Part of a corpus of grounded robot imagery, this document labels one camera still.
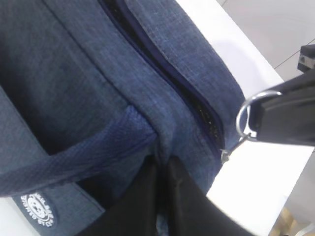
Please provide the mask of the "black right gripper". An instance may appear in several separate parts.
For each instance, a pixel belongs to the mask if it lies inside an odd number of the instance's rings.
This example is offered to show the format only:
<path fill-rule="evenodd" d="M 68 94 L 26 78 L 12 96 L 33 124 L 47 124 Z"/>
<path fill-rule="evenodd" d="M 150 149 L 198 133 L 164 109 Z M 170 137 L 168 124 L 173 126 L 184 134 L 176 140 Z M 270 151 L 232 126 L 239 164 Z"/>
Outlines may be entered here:
<path fill-rule="evenodd" d="M 304 74 L 270 88 L 281 95 L 251 105 L 249 127 L 257 140 L 315 145 L 315 44 L 301 47 L 297 69 Z"/>

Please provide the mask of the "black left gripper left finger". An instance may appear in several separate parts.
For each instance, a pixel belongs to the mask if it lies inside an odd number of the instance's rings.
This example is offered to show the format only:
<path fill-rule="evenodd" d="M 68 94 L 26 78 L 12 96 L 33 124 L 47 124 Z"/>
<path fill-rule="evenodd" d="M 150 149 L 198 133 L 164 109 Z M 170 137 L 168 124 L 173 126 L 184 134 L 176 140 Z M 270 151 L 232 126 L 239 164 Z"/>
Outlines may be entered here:
<path fill-rule="evenodd" d="M 158 167 L 146 157 L 123 196 L 81 232 L 82 236 L 154 236 L 157 220 Z"/>

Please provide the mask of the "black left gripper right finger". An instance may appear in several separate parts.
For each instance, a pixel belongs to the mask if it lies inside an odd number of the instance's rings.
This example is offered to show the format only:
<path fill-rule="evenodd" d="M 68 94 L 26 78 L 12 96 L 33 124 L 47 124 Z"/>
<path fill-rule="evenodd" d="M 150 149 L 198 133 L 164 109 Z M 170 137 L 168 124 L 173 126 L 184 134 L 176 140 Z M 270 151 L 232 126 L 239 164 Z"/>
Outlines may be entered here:
<path fill-rule="evenodd" d="M 168 230 L 171 236 L 251 236 L 219 210 L 173 156 L 165 167 Z"/>

